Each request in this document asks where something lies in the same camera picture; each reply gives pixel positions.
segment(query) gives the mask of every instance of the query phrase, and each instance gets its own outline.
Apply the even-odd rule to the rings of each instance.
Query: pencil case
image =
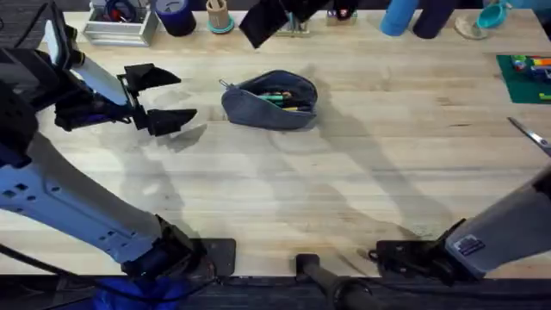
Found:
[[[315,117],[318,92],[312,82],[291,72],[276,70],[264,73],[240,84],[227,84],[222,106],[228,120],[234,124],[270,130],[299,129]],[[263,99],[262,94],[274,90],[289,90],[299,110],[286,110],[285,104]]]

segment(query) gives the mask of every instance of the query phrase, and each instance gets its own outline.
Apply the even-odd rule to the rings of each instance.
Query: sticker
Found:
[[[467,257],[476,251],[482,250],[486,245],[473,235],[467,235],[454,243],[454,248],[464,257]]]

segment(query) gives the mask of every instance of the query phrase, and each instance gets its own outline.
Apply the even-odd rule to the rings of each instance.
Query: wooden tabletop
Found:
[[[455,17],[476,11],[456,11]],[[324,13],[310,38],[272,38],[254,50],[236,29],[198,29],[173,38],[160,29],[150,48],[80,49],[113,73],[154,63],[182,79],[145,91],[149,109],[195,108],[182,133],[152,138],[133,126],[104,124],[66,133],[53,112],[41,131],[81,171],[136,208],[186,233],[235,238],[236,275],[290,276],[291,260],[315,252],[340,275],[377,274],[357,251],[381,239],[433,239],[534,176],[549,158],[507,120],[551,137],[551,107],[513,104],[495,55],[551,51],[530,10],[513,10],[492,38],[464,40],[453,19],[434,40],[381,33],[383,11],[355,26],[328,28]],[[243,13],[234,13],[237,20]],[[84,13],[69,13],[72,25]],[[314,82],[314,129],[273,132],[226,120],[218,80],[238,83],[283,69]],[[19,215],[2,213],[0,242],[82,274],[120,274],[107,255]],[[495,277],[550,277],[551,256],[496,270]],[[2,273],[39,273],[0,256]]]

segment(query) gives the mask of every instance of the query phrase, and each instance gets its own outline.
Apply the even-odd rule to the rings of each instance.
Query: blue bottle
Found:
[[[399,36],[406,31],[419,0],[393,0],[381,22],[383,34]]]

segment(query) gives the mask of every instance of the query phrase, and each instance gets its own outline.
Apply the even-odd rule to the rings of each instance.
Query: black bracket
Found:
[[[128,65],[124,67],[126,74],[117,76],[128,95],[132,97],[132,118],[138,130],[147,128],[150,135],[162,136],[180,131],[183,125],[191,121],[197,114],[194,108],[145,111],[139,104],[138,96],[142,90],[158,86],[180,83],[182,80],[169,71],[157,68],[154,64]]]
[[[448,236],[464,221],[453,225],[437,240],[378,241],[376,249],[368,252],[368,258],[378,265],[383,277],[396,274],[410,278],[423,276],[438,279],[448,286],[455,282],[476,282],[477,279],[445,249]]]

